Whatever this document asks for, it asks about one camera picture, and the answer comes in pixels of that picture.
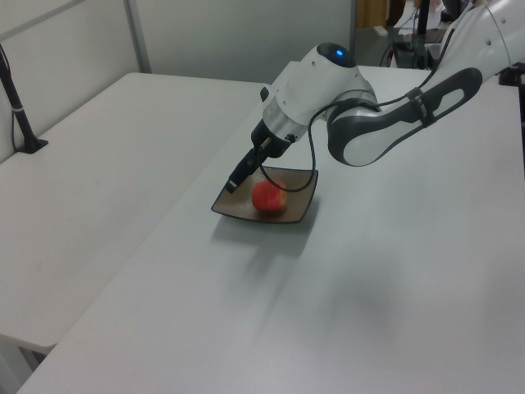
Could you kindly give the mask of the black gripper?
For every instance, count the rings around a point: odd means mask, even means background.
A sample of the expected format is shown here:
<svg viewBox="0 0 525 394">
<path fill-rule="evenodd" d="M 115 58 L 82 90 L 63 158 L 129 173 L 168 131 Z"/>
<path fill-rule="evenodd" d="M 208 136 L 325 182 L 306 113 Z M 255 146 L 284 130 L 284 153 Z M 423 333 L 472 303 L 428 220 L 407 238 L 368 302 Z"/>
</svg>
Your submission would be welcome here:
<svg viewBox="0 0 525 394">
<path fill-rule="evenodd" d="M 253 148 L 239 161 L 226 182 L 226 191 L 235 193 L 239 186 L 260 166 L 259 150 L 264 158 L 279 158 L 292 145 L 292 142 L 274 135 L 261 119 L 251 133 Z"/>
</svg>

